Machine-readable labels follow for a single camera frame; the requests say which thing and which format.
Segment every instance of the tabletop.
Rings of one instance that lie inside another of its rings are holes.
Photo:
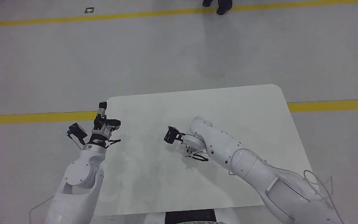
[[[118,96],[107,117],[122,125],[108,148],[95,215],[262,205],[247,183],[214,161],[185,157],[163,138],[168,126],[188,133],[197,115],[212,121],[270,164],[298,173],[310,164],[281,89],[244,86]]]

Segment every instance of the floor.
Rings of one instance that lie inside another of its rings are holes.
[[[358,2],[294,2],[234,1],[219,17],[193,10],[199,0],[0,0],[0,114],[88,111],[111,96],[268,83],[287,102],[358,99]],[[92,16],[86,7],[108,19],[80,22]],[[333,200],[345,223],[356,223],[358,111],[292,116],[313,171],[333,175]],[[29,210],[54,194],[79,154],[64,135],[72,123],[0,125],[1,224],[29,222]],[[32,223],[44,221],[48,205],[32,212]],[[263,206],[237,212],[242,223],[278,223]],[[132,224],[144,215],[93,219]]]

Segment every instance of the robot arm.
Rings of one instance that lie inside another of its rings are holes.
[[[107,119],[105,112],[107,103],[100,103],[91,139],[83,146],[79,159],[73,161],[66,169],[62,182],[57,189],[52,200],[46,223],[48,224],[84,224],[90,223],[95,212],[98,196],[104,178],[103,169],[100,168],[101,162],[105,159],[107,147],[106,141],[113,143],[119,142],[109,140],[112,131],[119,129],[119,120]],[[68,136],[75,134],[80,142],[87,136],[80,127],[75,124],[70,127]],[[73,187],[90,189],[86,194],[75,195]]]
[[[243,148],[234,137],[213,128],[211,122],[200,116],[194,118],[190,129],[191,134],[183,134],[169,127],[164,140],[168,143],[182,141],[194,151],[206,150],[212,160],[255,188],[265,206],[280,222],[341,223],[336,211],[307,181],[293,172],[269,165],[254,152]]]

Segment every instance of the black shoe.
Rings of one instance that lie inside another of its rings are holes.
[[[226,7],[220,7],[218,8],[218,10],[216,11],[216,14],[218,15],[224,15],[227,11],[231,10],[231,8],[233,7],[233,4],[231,3],[230,5],[226,6]]]
[[[213,0],[203,0],[203,2],[202,2],[202,6],[204,6],[204,7],[209,7],[210,5],[211,5],[211,2],[212,2]]]

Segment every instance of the yellow floor stripe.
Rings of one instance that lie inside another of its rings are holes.
[[[69,122],[94,120],[96,111],[46,113],[46,114],[12,114],[0,115],[0,124]]]
[[[358,100],[289,102],[287,105],[291,113],[358,110]]]
[[[252,11],[252,10],[273,10],[281,8],[300,8],[313,6],[331,6],[335,4],[357,4],[358,0],[318,0],[307,2],[283,2],[274,4],[254,4],[247,6],[234,6],[231,11]],[[170,16],[170,15],[185,15],[215,12],[215,8],[189,8],[182,10],[163,10],[153,12],[134,12],[134,13],[119,13],[107,15],[86,15],[76,17],[64,18],[39,18],[33,20],[17,20],[17,21],[2,21],[0,26],[20,26],[31,24],[53,24],[60,22],[85,22],[93,20],[117,20],[124,18],[139,18],[139,17],[153,17],[153,16]]]
[[[291,113],[358,110],[358,100],[289,102],[287,105]],[[94,120],[96,113],[96,111],[82,111],[46,114],[0,115],[0,124],[77,122],[83,120]]]

